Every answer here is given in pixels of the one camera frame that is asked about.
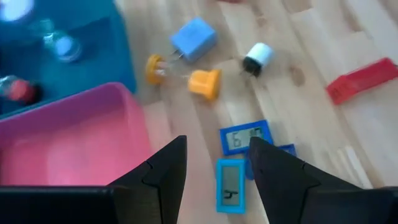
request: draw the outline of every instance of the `teal container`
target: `teal container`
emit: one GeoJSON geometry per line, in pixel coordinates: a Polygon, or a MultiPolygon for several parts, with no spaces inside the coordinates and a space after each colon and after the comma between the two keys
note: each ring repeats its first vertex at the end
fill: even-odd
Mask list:
{"type": "Polygon", "coordinates": [[[136,91],[124,20],[112,0],[35,0],[37,18],[50,18],[56,29],[78,40],[81,56],[61,62],[26,21],[0,23],[0,75],[16,75],[43,89],[42,101],[30,106],[1,98],[0,119],[107,82],[136,91]]]}

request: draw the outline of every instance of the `digital display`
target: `digital display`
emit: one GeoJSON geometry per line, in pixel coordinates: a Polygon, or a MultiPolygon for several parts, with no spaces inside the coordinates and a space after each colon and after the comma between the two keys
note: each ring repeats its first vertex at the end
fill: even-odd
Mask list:
{"type": "Polygon", "coordinates": [[[248,147],[251,137],[263,137],[262,128],[249,128],[226,134],[229,150],[248,147]]]}
{"type": "Polygon", "coordinates": [[[224,166],[222,168],[222,204],[230,206],[238,206],[239,201],[239,167],[224,166]]]}

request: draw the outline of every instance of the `yellow cap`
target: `yellow cap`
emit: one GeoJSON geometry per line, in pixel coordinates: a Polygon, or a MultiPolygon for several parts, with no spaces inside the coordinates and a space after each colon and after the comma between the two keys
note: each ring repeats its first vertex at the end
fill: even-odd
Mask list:
{"type": "Polygon", "coordinates": [[[160,55],[154,54],[148,58],[145,76],[147,82],[150,84],[157,85],[163,82],[164,77],[156,74],[156,70],[159,69],[157,66],[159,62],[164,62],[164,59],[160,55]]]}
{"type": "Polygon", "coordinates": [[[196,70],[188,82],[188,89],[193,93],[203,95],[208,100],[215,100],[220,90],[221,70],[210,72],[196,70]]]}

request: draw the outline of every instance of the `red block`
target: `red block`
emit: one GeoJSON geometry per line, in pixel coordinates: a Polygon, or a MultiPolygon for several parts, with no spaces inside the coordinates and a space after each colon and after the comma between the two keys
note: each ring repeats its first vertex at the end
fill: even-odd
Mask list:
{"type": "Polygon", "coordinates": [[[339,105],[357,93],[398,77],[398,68],[389,58],[338,77],[326,88],[334,104],[339,105]]]}

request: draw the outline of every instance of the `pink plastic bin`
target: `pink plastic bin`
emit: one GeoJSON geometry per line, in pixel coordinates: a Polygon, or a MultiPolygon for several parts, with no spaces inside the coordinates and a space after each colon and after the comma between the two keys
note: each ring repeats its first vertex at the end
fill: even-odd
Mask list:
{"type": "Polygon", "coordinates": [[[0,121],[0,185],[106,185],[150,155],[144,113],[120,83],[0,121]]]}

